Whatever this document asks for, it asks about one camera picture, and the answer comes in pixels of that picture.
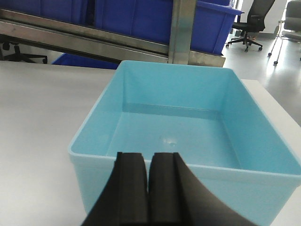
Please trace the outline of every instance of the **metal rail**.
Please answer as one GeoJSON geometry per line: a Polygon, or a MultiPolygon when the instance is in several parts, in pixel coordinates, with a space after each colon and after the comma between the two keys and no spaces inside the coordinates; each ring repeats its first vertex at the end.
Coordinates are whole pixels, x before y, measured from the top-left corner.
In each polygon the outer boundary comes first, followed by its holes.
{"type": "Polygon", "coordinates": [[[225,58],[190,50],[196,0],[174,0],[170,46],[0,9],[4,40],[112,62],[139,60],[222,67],[225,58]]]}

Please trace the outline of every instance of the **floor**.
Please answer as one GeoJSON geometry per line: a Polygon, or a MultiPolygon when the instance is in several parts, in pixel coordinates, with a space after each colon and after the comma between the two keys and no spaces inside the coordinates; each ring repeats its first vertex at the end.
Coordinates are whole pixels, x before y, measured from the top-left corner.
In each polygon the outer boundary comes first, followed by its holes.
{"type": "Polygon", "coordinates": [[[284,40],[278,65],[274,66],[281,41],[277,41],[272,56],[268,57],[273,41],[258,38],[257,42],[263,45],[261,52],[251,45],[246,53],[241,43],[224,48],[224,67],[233,69],[241,79],[258,80],[301,126],[301,44],[284,40]]]}

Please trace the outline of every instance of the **table surface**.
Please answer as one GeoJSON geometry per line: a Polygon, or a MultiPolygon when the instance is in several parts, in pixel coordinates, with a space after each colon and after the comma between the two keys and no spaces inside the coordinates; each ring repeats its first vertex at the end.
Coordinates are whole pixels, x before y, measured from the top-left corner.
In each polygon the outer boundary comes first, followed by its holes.
{"type": "MultiPolygon", "coordinates": [[[[0,62],[0,226],[78,226],[86,217],[67,146],[113,70],[0,62]]],[[[301,128],[243,80],[301,158],[301,128]]],[[[301,224],[298,187],[272,226],[301,224]]]]}

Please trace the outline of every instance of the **blue plastic crate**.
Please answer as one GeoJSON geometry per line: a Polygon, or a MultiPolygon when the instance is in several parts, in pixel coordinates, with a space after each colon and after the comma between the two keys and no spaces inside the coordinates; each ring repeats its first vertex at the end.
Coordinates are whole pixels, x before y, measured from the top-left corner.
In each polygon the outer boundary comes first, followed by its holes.
{"type": "MultiPolygon", "coordinates": [[[[172,0],[96,0],[95,27],[169,43],[172,0]]],[[[191,48],[221,55],[235,16],[241,11],[197,2],[191,48]]]]}
{"type": "Polygon", "coordinates": [[[0,7],[64,22],[84,24],[88,0],[0,0],[0,7]]]}
{"type": "Polygon", "coordinates": [[[197,1],[190,48],[222,54],[222,49],[241,11],[226,6],[197,1]]]}
{"type": "Polygon", "coordinates": [[[301,165],[231,69],[123,61],[69,154],[87,212],[117,152],[179,152],[224,203],[268,226],[301,184],[301,165]]]}
{"type": "Polygon", "coordinates": [[[104,68],[104,69],[116,69],[118,64],[106,62],[102,60],[95,60],[88,57],[77,56],[72,54],[64,53],[53,65],[66,65],[66,66],[78,66],[78,67],[93,67],[93,68],[104,68]]]}

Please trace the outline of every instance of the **caster wheel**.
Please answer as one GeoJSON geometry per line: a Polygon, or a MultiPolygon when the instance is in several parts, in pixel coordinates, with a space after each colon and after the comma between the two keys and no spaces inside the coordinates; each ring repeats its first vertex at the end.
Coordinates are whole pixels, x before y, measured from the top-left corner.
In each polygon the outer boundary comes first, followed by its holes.
{"type": "Polygon", "coordinates": [[[9,43],[8,42],[3,43],[3,49],[4,50],[9,50],[9,43]]]}

